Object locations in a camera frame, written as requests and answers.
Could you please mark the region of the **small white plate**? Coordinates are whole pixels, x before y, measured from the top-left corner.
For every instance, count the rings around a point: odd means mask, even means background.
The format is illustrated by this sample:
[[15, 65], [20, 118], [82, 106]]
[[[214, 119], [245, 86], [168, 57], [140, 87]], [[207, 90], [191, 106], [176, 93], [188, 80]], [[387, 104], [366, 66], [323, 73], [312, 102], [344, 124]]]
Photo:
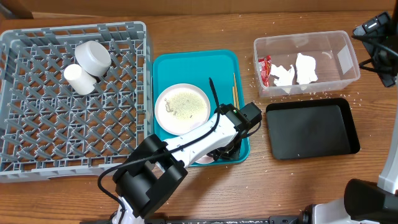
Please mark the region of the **small white plate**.
[[210, 164], [210, 163], [212, 163], [212, 162], [214, 162], [215, 160], [212, 158], [212, 157], [210, 157], [210, 156], [207, 156], [207, 155], [204, 155], [203, 157], [201, 157], [200, 159], [198, 159], [197, 161], [196, 161], [196, 163], [197, 164]]

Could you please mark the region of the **large white plate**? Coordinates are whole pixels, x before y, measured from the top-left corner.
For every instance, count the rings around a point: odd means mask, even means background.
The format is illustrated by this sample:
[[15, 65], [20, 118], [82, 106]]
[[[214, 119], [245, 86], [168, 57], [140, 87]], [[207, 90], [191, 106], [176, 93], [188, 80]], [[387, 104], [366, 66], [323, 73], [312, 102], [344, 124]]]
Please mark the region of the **large white plate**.
[[157, 97], [154, 113], [164, 131], [180, 136], [205, 124], [211, 114], [211, 105], [199, 87], [179, 83], [166, 88]]

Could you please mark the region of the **wooden chopstick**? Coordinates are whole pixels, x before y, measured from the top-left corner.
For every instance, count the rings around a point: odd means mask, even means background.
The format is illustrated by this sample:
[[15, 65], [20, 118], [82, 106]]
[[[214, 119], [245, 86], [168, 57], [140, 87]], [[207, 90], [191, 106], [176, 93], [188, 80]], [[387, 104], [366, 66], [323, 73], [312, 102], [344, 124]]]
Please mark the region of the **wooden chopstick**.
[[235, 87], [232, 87], [232, 92], [233, 92], [233, 105], [234, 107], [237, 107], [237, 101], [236, 101], [236, 93], [235, 93]]
[[238, 89], [237, 89], [237, 82], [236, 82], [236, 75], [233, 73], [233, 80], [234, 80], [234, 105], [237, 109], [240, 110], [240, 105], [239, 105], [239, 95], [238, 95]]

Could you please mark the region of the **white paper napkin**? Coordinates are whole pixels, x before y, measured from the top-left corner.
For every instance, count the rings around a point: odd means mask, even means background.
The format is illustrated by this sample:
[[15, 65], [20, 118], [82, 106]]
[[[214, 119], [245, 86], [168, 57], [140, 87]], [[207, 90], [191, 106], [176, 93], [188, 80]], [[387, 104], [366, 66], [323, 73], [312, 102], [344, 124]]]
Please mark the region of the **white paper napkin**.
[[297, 69], [297, 83], [306, 85], [317, 81], [318, 76], [315, 73], [316, 64], [316, 60], [313, 57], [298, 53], [295, 63]]

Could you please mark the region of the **red snack wrapper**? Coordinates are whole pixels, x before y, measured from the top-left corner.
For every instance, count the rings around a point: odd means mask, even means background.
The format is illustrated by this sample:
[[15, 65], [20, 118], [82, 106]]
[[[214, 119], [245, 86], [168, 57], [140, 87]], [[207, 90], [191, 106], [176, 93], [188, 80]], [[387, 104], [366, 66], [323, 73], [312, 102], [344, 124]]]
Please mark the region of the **red snack wrapper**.
[[270, 55], [258, 60], [262, 84], [269, 87], [269, 77], [271, 72], [272, 59]]

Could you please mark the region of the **grey bowl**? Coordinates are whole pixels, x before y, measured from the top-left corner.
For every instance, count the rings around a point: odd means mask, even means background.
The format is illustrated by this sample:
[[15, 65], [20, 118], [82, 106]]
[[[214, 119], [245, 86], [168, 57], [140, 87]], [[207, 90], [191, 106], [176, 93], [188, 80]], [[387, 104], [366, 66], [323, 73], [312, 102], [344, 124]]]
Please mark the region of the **grey bowl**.
[[75, 58], [86, 72], [95, 77], [103, 76], [111, 65], [110, 53], [93, 40], [78, 45], [75, 48]]

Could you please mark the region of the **white paper cup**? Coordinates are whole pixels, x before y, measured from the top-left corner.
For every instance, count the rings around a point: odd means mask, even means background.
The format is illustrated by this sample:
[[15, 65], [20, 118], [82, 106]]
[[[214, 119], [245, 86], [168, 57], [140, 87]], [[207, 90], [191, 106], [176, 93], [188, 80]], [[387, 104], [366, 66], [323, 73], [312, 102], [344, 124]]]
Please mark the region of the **white paper cup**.
[[95, 89], [96, 79], [79, 64], [68, 65], [64, 70], [63, 76], [79, 95], [87, 95]]

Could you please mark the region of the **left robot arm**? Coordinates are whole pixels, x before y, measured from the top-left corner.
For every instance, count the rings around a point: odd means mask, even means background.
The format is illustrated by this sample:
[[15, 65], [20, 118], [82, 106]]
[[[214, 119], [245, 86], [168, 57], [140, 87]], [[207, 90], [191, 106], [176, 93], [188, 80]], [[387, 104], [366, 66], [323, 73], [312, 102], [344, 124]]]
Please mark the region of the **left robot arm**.
[[142, 223], [170, 198], [189, 166], [204, 156], [232, 159], [261, 119], [253, 103], [241, 109], [221, 104], [205, 124], [182, 136], [145, 138], [113, 175], [119, 208], [111, 223]]

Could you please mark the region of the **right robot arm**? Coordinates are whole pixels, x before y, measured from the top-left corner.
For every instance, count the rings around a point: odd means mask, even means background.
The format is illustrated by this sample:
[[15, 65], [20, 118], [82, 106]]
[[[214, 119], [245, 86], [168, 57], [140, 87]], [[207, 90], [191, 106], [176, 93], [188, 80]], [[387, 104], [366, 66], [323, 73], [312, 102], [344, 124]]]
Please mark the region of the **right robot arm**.
[[[385, 87], [397, 85], [397, 6], [358, 26], [352, 38], [370, 58], [359, 63], [376, 73]], [[291, 223], [397, 223], [397, 123], [388, 157], [377, 182], [351, 179], [343, 198], [307, 206]]]

